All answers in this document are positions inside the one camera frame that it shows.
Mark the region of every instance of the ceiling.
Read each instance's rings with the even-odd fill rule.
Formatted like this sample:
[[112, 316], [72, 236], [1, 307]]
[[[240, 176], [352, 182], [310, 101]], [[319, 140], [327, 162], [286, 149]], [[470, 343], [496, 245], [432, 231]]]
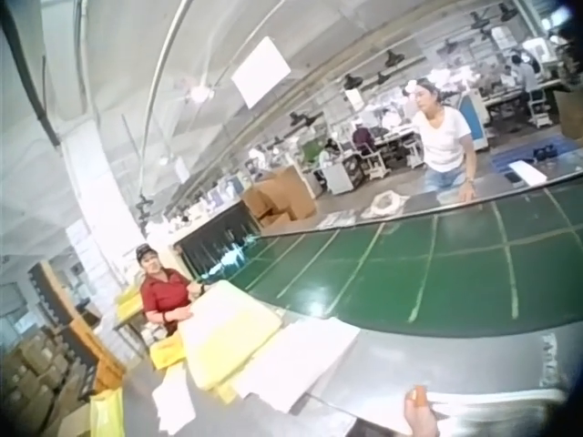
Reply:
[[[75, 0], [10, 0], [26, 60], [37, 90], [46, 90], [46, 109], [57, 132], [87, 120], [72, 117], [79, 77], [76, 57], [55, 50], [75, 46], [50, 40], [50, 7], [73, 7]], [[427, 38], [459, 31], [460, 11], [490, 5], [486, 0], [216, 0], [192, 1], [163, 70], [144, 157], [143, 191], [162, 210], [180, 186], [173, 166], [160, 165], [171, 154], [202, 178], [244, 148], [277, 135], [293, 111], [317, 110], [314, 95], [340, 89], [352, 72], [372, 77], [383, 68], [390, 46], [407, 58], [426, 57]], [[129, 205], [139, 193], [139, 149], [145, 108], [160, 50], [179, 0], [88, 0], [85, 94], [97, 111], [99, 133], [120, 191]], [[61, 14], [72, 26], [69, 15]], [[436, 25], [442, 20], [445, 25]], [[78, 37], [77, 29], [60, 37]], [[230, 81], [236, 67], [269, 36], [291, 67], [291, 74], [249, 110]], [[68, 246], [64, 228], [81, 217], [63, 159], [46, 139], [26, 99], [2, 34], [2, 245], [3, 279], [26, 271], [32, 262], [52, 258]], [[43, 55], [48, 69], [43, 86]], [[401, 71], [394, 82], [405, 81]], [[186, 98], [191, 86], [214, 86], [203, 104]]]

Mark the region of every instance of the green conveyor belt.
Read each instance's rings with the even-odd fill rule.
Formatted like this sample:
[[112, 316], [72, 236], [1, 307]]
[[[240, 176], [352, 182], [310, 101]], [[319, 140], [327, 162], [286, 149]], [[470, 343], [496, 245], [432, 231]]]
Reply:
[[304, 314], [424, 336], [583, 320], [583, 183], [422, 218], [260, 239], [223, 277]]

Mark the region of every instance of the red shirt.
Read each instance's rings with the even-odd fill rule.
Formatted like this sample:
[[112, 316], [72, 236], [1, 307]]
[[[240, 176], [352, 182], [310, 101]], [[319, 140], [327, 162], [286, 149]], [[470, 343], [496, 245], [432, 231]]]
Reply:
[[[168, 312], [190, 304], [187, 289], [190, 281], [174, 269], [164, 269], [164, 271], [168, 276], [168, 282], [146, 275], [139, 288], [144, 312]], [[164, 326], [168, 333], [172, 334], [177, 329], [178, 323], [172, 321]]]

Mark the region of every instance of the stack of paper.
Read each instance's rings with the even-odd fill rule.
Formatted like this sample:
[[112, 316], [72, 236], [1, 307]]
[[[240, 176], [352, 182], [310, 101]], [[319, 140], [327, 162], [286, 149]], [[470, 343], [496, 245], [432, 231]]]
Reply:
[[160, 430], [174, 435], [196, 417], [182, 363], [169, 367], [164, 381], [152, 392]]
[[226, 280], [192, 304], [194, 317], [179, 323], [190, 374], [212, 390], [241, 368], [281, 326], [273, 311]]
[[359, 329], [337, 319], [301, 320], [278, 332], [233, 382], [280, 412], [313, 386], [353, 344]]

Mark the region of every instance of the table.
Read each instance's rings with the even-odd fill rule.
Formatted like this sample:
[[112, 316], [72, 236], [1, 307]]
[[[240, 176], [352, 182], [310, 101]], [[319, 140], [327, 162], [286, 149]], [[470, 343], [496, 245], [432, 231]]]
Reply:
[[331, 166], [320, 168], [328, 189], [334, 195], [346, 193], [359, 187], [364, 181], [364, 173], [356, 154], [336, 160]]

